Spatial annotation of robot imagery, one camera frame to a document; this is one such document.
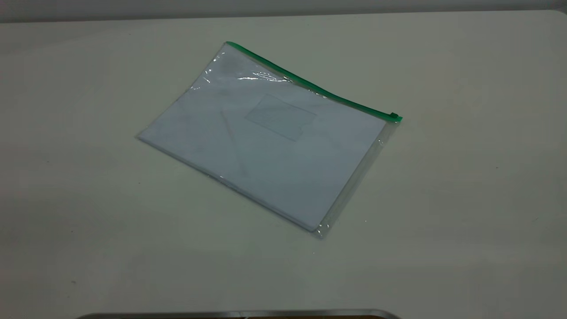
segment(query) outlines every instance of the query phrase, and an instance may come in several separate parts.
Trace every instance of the table surface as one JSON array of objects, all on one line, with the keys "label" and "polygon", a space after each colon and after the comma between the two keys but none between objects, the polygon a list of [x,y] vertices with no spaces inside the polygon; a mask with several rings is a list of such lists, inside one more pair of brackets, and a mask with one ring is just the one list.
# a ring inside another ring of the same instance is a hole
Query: table surface
[{"label": "table surface", "polygon": [[[567,16],[0,25],[0,316],[567,316]],[[136,140],[231,40],[404,121],[324,240]]]}]

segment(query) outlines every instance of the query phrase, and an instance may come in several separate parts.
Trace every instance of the transparent plastic edge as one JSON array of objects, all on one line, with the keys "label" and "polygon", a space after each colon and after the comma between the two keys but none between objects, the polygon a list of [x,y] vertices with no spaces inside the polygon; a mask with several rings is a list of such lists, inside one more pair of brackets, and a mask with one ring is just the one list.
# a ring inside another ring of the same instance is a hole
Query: transparent plastic edge
[{"label": "transparent plastic edge", "polygon": [[313,236],[323,239],[327,236],[333,224],[340,216],[342,210],[345,208],[346,204],[349,202],[350,198],[353,196],[354,192],[360,185],[364,176],[370,169],[370,166],[374,164],[379,153],[384,148],[387,141],[390,139],[396,128],[400,125],[399,122],[386,122],[384,128],[376,137],[376,140],[372,143],[372,146],[368,149],[357,168],[354,170],[353,174],[350,176],[349,180],[343,187],[342,191],[336,198],[335,202],[331,205],[331,208],[322,219],[321,224],[313,231],[311,234]]}]

